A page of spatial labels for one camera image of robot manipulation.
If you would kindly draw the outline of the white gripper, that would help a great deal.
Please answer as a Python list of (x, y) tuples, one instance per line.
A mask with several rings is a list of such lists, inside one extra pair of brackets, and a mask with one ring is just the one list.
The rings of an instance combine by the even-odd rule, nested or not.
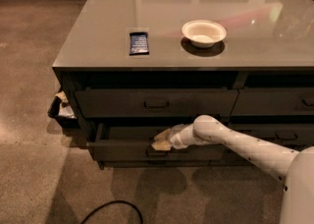
[(187, 148), (189, 133), (189, 125), (176, 125), (171, 130), (167, 129), (156, 135), (152, 147), (156, 151), (169, 151), (172, 147), (175, 149)]

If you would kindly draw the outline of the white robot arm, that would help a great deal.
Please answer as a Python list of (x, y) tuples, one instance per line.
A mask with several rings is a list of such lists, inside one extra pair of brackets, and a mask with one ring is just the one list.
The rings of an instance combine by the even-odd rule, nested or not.
[(157, 151), (221, 144), (283, 183), (280, 224), (314, 224), (314, 147), (293, 150), (232, 130), (212, 116), (175, 125), (154, 137)]

